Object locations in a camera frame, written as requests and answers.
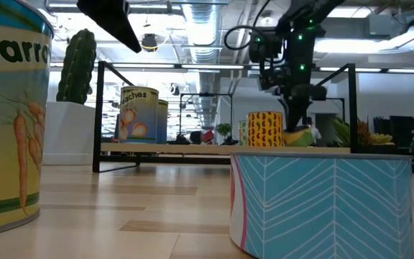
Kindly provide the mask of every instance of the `cylindrical container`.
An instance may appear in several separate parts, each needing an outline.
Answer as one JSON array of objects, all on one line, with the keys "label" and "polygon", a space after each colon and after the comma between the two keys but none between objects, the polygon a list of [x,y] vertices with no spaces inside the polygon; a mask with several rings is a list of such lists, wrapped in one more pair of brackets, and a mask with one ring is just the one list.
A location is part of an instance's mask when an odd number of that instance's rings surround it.
[{"label": "cylindrical container", "polygon": [[153,88],[126,86],[121,89],[119,142],[157,142],[157,100]]},{"label": "cylindrical container", "polygon": [[239,145],[247,145],[247,121],[239,122]]},{"label": "cylindrical container", "polygon": [[252,112],[247,115],[247,144],[251,147],[282,147],[282,114]]},{"label": "cylindrical container", "polygon": [[231,154],[232,242],[260,259],[414,259],[412,157],[308,150]]},{"label": "cylindrical container", "polygon": [[157,144],[167,144],[167,116],[169,113],[169,103],[159,100],[157,105]]},{"label": "cylindrical container", "polygon": [[0,232],[39,214],[52,37],[25,1],[0,0]]}]

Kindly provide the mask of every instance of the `black metal frame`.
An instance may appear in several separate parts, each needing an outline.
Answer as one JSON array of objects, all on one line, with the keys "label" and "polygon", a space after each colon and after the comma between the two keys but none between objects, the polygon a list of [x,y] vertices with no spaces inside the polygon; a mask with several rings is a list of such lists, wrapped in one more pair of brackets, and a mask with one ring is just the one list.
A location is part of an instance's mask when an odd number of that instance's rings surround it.
[{"label": "black metal frame", "polygon": [[[96,97],[96,113],[95,113],[95,125],[94,125],[94,141],[93,141],[93,163],[92,171],[94,173],[104,173],[109,171],[116,171],[127,168],[135,168],[140,163],[189,163],[189,164],[217,164],[217,165],[229,165],[229,158],[193,158],[193,157],[153,157],[145,156],[142,154],[136,154],[134,156],[122,156],[122,155],[102,155],[101,154],[101,122],[103,111],[103,94],[104,94],[104,74],[105,68],[109,69],[115,75],[117,75],[122,81],[133,86],[134,84],[128,81],[123,75],[121,75],[114,67],[107,62],[98,62],[98,80],[97,80],[97,97]],[[359,143],[357,136],[357,80],[356,80],[356,66],[355,64],[346,64],[336,72],[323,79],[318,85],[322,86],[324,83],[335,78],[337,75],[348,70],[348,85],[349,85],[349,124],[351,130],[351,153],[359,152]],[[186,95],[200,95],[200,94],[180,94],[180,100]],[[217,96],[230,96],[231,98],[231,128],[232,128],[232,94],[216,94]],[[343,116],[345,115],[345,100],[340,99],[343,104]],[[100,171],[100,162],[120,162],[120,163],[135,163],[134,165],[111,168]]]},{"label": "black metal frame", "polygon": [[105,61],[98,62],[98,78],[97,78],[97,97],[95,105],[95,124],[93,129],[93,157],[92,157],[92,172],[94,173],[105,173],[109,171],[134,168],[140,165],[140,162],[137,160],[135,165],[123,166],[118,168],[112,168],[100,171],[100,162],[102,161],[101,157],[101,117],[104,105],[104,80],[105,80],[105,68],[109,69],[116,76],[118,76],[122,81],[133,86],[127,78],[123,77],[114,67],[108,64]]},{"label": "black metal frame", "polygon": [[317,86],[322,86],[331,79],[335,78],[337,75],[343,73],[345,70],[348,70],[348,94],[349,94],[349,125],[350,125],[350,134],[351,134],[351,154],[359,152],[359,140],[357,137],[357,80],[356,80],[356,64],[349,63],[344,65],[342,68],[333,72],[331,75],[327,76],[325,79],[320,81]]},{"label": "black metal frame", "polygon": [[233,135],[233,94],[214,94],[214,93],[199,93],[199,94],[180,94],[180,124],[178,125],[178,134],[181,135],[181,112],[182,112],[182,107],[183,107],[183,97],[184,96],[199,96],[199,97],[215,97],[215,96],[229,96],[231,103],[230,103],[230,122],[231,122],[231,131],[230,131],[230,136],[232,137]]}]

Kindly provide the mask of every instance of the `ceiling duct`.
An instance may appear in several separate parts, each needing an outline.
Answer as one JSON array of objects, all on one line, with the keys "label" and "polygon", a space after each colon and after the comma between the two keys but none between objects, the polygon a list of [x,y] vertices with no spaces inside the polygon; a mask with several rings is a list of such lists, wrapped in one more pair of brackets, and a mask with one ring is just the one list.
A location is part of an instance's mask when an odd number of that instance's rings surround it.
[{"label": "ceiling duct", "polygon": [[[184,4],[182,8],[188,22],[188,42],[190,45],[199,46],[190,49],[193,62],[217,63],[219,51],[208,46],[218,43],[219,6],[216,4]],[[199,73],[199,84],[200,93],[219,92],[219,79],[216,73]],[[216,102],[218,99],[199,97],[198,100],[203,112],[204,126],[212,125],[216,113],[212,101]]]}]

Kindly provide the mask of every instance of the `carrot illustration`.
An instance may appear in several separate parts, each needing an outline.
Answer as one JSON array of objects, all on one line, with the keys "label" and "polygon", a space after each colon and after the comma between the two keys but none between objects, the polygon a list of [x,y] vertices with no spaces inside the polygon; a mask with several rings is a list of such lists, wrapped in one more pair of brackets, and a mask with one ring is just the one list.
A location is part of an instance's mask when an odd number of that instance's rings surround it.
[{"label": "carrot illustration", "polygon": [[33,115],[37,116],[38,114],[44,114],[45,111],[42,108],[41,105],[39,105],[37,102],[31,101],[27,104],[29,112],[31,112]]},{"label": "carrot illustration", "polygon": [[38,145],[38,142],[34,138],[30,138],[28,141],[28,151],[29,155],[33,158],[33,162],[36,165],[38,173],[41,173],[41,162],[42,162],[42,153],[41,148]]},{"label": "carrot illustration", "polygon": [[42,126],[39,123],[33,124],[33,133],[34,138],[37,141],[37,144],[40,146],[41,153],[44,148],[44,130],[42,129]]},{"label": "carrot illustration", "polygon": [[27,123],[25,118],[17,112],[14,119],[14,132],[17,141],[17,154],[19,156],[19,199],[20,207],[27,214],[25,205],[27,204]]},{"label": "carrot illustration", "polygon": [[45,121],[44,121],[45,115],[44,114],[38,114],[36,116],[37,122],[41,125],[41,127],[44,129]]}]

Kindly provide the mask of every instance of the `cactus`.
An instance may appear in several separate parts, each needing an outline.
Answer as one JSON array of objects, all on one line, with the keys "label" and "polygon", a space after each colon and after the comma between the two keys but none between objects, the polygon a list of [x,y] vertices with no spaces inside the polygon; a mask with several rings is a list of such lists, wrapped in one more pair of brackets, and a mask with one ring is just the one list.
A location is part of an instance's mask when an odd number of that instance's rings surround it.
[{"label": "cactus", "polygon": [[91,89],[93,63],[97,57],[95,36],[87,29],[71,38],[63,61],[62,78],[58,84],[57,101],[84,104]]}]

